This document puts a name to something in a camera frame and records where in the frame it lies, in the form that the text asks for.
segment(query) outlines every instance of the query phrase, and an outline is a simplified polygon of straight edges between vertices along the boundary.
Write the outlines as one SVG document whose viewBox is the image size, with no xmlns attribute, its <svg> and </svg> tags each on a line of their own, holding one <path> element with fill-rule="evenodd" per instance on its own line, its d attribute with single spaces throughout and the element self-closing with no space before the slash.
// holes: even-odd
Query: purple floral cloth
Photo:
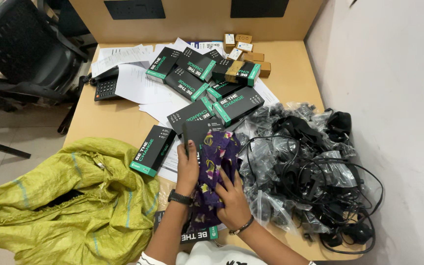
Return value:
<svg viewBox="0 0 424 265">
<path fill-rule="evenodd" d="M 199 180 L 192 204 L 191 226 L 195 229 L 219 225 L 217 208 L 225 205 L 215 192 L 215 186 L 224 186 L 219 170 L 222 168 L 232 183 L 239 170 L 240 142 L 232 132 L 209 132 L 201 144 Z"/>
</svg>

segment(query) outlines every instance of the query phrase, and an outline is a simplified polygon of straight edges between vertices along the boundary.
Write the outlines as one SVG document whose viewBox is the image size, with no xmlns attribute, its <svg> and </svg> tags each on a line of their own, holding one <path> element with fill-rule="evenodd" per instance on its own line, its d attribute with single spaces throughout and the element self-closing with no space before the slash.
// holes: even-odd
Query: wooden partition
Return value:
<svg viewBox="0 0 424 265">
<path fill-rule="evenodd" d="M 113 20 L 104 0 L 70 0 L 98 43 L 222 40 L 243 33 L 253 41 L 303 40 L 322 0 L 289 0 L 284 17 L 230 18 L 231 0 L 162 0 L 165 19 Z"/>
</svg>

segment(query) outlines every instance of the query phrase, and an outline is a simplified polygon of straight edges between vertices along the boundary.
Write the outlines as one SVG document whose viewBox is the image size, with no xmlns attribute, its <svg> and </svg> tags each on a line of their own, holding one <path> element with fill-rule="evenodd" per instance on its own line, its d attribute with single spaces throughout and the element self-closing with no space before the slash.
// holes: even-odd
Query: desk surface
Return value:
<svg viewBox="0 0 424 265">
<path fill-rule="evenodd" d="M 264 53 L 265 60 L 272 65 L 271 75 L 269 78 L 263 78 L 263 82 L 284 105 L 289 101 L 309 102 L 319 110 L 324 110 L 303 41 L 264 41 L 253 44 L 255 51 Z M 100 47 L 135 45 L 132 43 L 100 44 L 97 46 L 93 61 L 97 60 Z M 151 127 L 158 124 L 158 121 L 149 114 L 139 111 L 137 103 L 129 100 L 94 102 L 94 92 L 95 88 L 89 84 L 83 88 L 65 145 L 84 137 L 110 137 L 139 147 Z M 176 185 L 161 177 L 160 183 L 162 194 L 169 194 L 169 190 Z M 166 197 L 162 197 L 160 208 L 165 207 Z M 268 230 L 309 260 L 350 260 L 361 256 L 333 253 L 326 250 L 320 241 L 308 242 L 301 235 L 291 235 L 273 225 L 268 225 Z M 219 232 L 217 241 L 221 244 L 233 244 L 249 249 L 237 236 L 229 236 L 227 229 Z M 364 249 L 364 246 L 339 246 L 336 249 L 360 251 Z"/>
</svg>

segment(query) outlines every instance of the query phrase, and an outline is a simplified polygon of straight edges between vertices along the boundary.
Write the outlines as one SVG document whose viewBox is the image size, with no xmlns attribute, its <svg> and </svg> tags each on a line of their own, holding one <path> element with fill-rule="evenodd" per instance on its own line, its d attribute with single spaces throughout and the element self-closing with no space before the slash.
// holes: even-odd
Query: white sleeve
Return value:
<svg viewBox="0 0 424 265">
<path fill-rule="evenodd" d="M 156 259 L 147 256 L 145 252 L 142 252 L 142 256 L 140 256 L 140 259 L 138 259 L 137 265 L 166 265 L 166 264 L 161 261 L 157 261 Z"/>
</svg>

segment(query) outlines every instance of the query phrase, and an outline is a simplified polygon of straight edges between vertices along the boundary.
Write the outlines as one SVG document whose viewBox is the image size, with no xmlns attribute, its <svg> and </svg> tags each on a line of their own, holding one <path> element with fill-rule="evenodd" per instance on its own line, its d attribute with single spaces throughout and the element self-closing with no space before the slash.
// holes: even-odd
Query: woven polypropylene bag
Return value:
<svg viewBox="0 0 424 265">
<path fill-rule="evenodd" d="M 159 191 L 157 178 L 129 168 L 136 153 L 115 139 L 84 138 L 1 185 L 0 248 L 16 264 L 131 262 L 148 244 Z M 71 190 L 83 195 L 44 207 Z"/>
</svg>

